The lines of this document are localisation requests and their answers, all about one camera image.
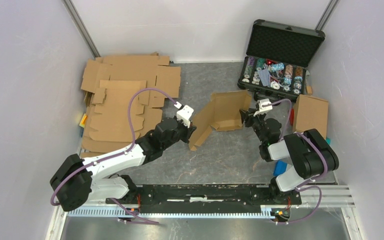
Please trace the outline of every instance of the cardboard sheet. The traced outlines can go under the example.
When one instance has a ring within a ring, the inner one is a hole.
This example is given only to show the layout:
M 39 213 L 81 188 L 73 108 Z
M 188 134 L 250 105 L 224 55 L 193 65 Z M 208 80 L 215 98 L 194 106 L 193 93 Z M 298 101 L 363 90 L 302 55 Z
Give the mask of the cardboard sheet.
M 113 66 L 109 64 L 99 63 L 89 59 L 83 73 L 83 81 L 81 89 L 90 93 L 95 93 L 95 89 L 99 88 L 100 80 L 109 80 L 110 72 Z
M 169 67 L 170 58 L 151 55 L 110 55 L 89 60 L 81 89 L 88 106 L 82 148 L 108 153 L 132 141 L 127 108 L 130 98 L 144 88 L 158 88 L 171 97 L 179 96 L 180 67 Z M 145 91 L 132 103 L 131 119 L 135 138 L 161 122 L 165 96 Z
M 299 95 L 293 106 L 293 132 L 304 132 L 309 129 L 317 129 L 326 139 L 328 132 L 328 106 L 325 99 Z
M 189 149 L 196 151 L 213 131 L 232 131 L 242 128 L 239 110 L 247 111 L 251 104 L 247 90 L 213 93 L 210 102 L 192 118 L 196 130 L 189 139 Z
M 90 127 L 95 130 L 89 132 L 90 138 L 108 142 L 132 141 L 127 111 L 129 100 L 134 94 L 135 91 L 128 89 L 106 89 L 105 103 L 95 105 L 94 112 L 90 113 Z M 144 124 L 144 118 L 135 115 L 138 104 L 135 98 L 130 111 L 135 131 L 142 129 Z
M 180 88 L 180 73 L 181 68 L 179 66 L 158 66 L 157 67 L 157 79 L 155 86 L 158 89 L 163 90 L 172 98 L 179 97 L 179 88 Z M 166 96 L 157 91 L 152 91 L 150 93 L 151 97 L 162 97 Z

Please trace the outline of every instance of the red object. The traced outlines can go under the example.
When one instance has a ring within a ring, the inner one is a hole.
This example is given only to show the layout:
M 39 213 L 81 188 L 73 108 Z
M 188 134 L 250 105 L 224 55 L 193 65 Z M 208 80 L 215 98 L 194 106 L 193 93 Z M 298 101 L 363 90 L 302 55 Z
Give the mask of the red object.
M 289 124 L 291 126 L 294 125 L 294 109 L 293 108 L 290 110 Z

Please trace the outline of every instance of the case lid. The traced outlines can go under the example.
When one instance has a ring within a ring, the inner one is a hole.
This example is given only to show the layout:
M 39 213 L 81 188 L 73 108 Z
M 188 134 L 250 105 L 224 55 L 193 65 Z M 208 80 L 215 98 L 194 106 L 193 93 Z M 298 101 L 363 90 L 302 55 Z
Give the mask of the case lid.
M 324 40 L 322 31 L 259 19 L 252 26 L 246 55 L 306 68 Z

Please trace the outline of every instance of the gray floor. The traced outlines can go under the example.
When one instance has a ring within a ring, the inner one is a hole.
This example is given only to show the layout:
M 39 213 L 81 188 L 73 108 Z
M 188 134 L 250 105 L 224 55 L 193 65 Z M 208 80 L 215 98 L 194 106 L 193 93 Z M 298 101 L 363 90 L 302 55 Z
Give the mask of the gray floor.
M 211 93 L 239 90 L 237 80 L 242 69 L 241 62 L 174 66 L 181 66 L 178 101 L 191 106 L 196 113 L 208 103 Z M 163 112 L 165 117 L 172 117 L 176 109 L 166 100 Z M 270 111 L 267 117 L 284 124 L 287 114 L 287 104 L 281 104 Z M 269 183 L 273 178 L 275 163 L 262 160 L 258 146 L 258 138 L 252 128 L 213 131 L 197 151 L 190 151 L 187 144 L 179 142 L 167 149 L 161 158 L 121 173 L 130 175 L 136 184 Z M 333 183 L 335 177 L 329 172 L 320 182 Z
M 293 209 L 291 220 L 308 209 Z M 153 218 L 160 225 L 132 225 L 115 218 L 68 217 L 62 240 L 348 240 L 339 208 L 319 209 L 306 221 L 275 226 L 267 219 Z

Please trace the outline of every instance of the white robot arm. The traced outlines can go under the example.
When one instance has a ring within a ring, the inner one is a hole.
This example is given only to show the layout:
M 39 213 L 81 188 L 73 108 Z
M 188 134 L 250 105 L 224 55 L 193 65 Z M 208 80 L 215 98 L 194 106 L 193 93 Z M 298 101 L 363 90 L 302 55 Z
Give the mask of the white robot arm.
M 54 191 L 70 174 L 80 168 L 56 194 L 64 211 L 72 211 L 85 202 L 106 198 L 123 198 L 133 186 L 130 178 L 121 176 L 108 178 L 121 170 L 147 164 L 163 155 L 163 151 L 178 141 L 189 142 L 196 129 L 191 116 L 194 110 L 188 105 L 179 108 L 175 117 L 166 117 L 146 135 L 138 138 L 135 144 L 100 156 L 81 159 L 77 154 L 70 155 L 50 180 Z

